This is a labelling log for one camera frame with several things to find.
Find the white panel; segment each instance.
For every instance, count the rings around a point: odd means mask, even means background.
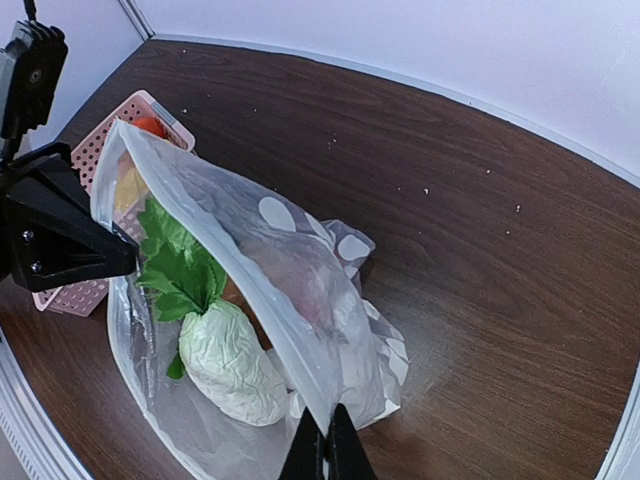
[[[432,82],[640,176],[640,3],[138,0],[160,34],[263,43]]]
[[[25,19],[22,0],[0,0],[0,44],[16,20]],[[32,145],[53,140],[107,77],[142,44],[117,0],[36,0],[38,21],[67,36],[69,55],[45,127],[30,135]]]

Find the white plastic bag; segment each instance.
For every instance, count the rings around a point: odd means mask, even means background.
[[[130,182],[135,169],[143,182]],[[374,248],[368,237],[339,221],[320,223],[280,195],[116,121],[94,179],[93,218],[132,234],[135,205],[146,195],[234,280],[293,390],[288,414],[274,425],[227,417],[188,377],[166,377],[180,325],[153,321],[137,274],[112,279],[108,325],[118,367],[156,433],[194,476],[276,478],[305,406],[325,434],[337,403],[358,428],[399,408],[404,340],[353,281]]]

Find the wood grain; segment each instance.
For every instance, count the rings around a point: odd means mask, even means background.
[[[362,432],[381,479],[594,478],[640,351],[637,190],[436,95],[176,42],[142,46],[63,138],[140,88],[201,156],[376,241],[365,296],[411,359],[402,409]],[[184,475],[119,378],[104,310],[39,315],[15,287],[0,295],[20,364],[96,477]]]

